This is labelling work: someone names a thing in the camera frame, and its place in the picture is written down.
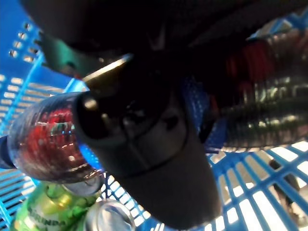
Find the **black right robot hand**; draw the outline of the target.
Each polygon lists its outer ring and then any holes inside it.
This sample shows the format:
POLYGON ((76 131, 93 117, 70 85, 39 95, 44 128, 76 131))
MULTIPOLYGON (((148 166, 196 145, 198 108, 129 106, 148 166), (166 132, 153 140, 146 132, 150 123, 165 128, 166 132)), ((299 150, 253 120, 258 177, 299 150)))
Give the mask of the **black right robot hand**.
POLYGON ((77 136, 156 219, 189 229, 221 202, 206 153, 308 136, 308 32, 251 35, 305 0, 23 0, 51 69, 89 91, 77 136))

